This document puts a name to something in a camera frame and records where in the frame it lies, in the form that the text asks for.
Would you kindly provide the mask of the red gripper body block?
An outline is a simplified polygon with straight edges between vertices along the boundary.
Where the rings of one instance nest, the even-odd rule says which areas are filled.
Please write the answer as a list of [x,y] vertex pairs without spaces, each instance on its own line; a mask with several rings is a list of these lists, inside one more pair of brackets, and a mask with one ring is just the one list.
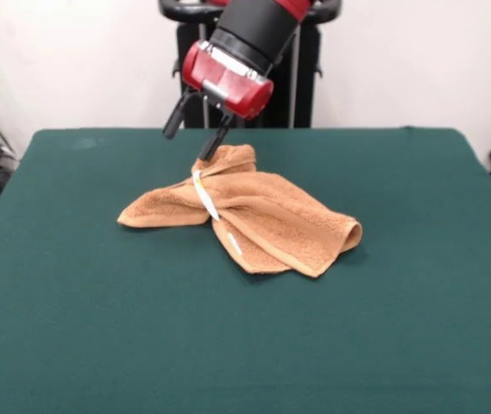
[[208,41],[188,50],[182,78],[220,110],[247,120],[264,110],[274,91],[271,79]]

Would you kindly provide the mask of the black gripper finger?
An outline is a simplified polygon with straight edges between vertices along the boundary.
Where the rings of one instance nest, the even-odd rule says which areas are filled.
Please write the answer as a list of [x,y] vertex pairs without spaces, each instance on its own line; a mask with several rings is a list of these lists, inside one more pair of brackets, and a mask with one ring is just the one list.
[[228,134],[232,120],[232,115],[223,115],[216,133],[205,142],[200,151],[200,159],[202,161],[208,162],[211,160],[223,139]]
[[178,102],[175,104],[173,111],[171,112],[170,117],[168,118],[163,130],[162,134],[168,140],[172,140],[174,136],[177,134],[180,124],[184,121],[185,118],[185,108],[188,101],[195,96],[195,92],[186,89]]

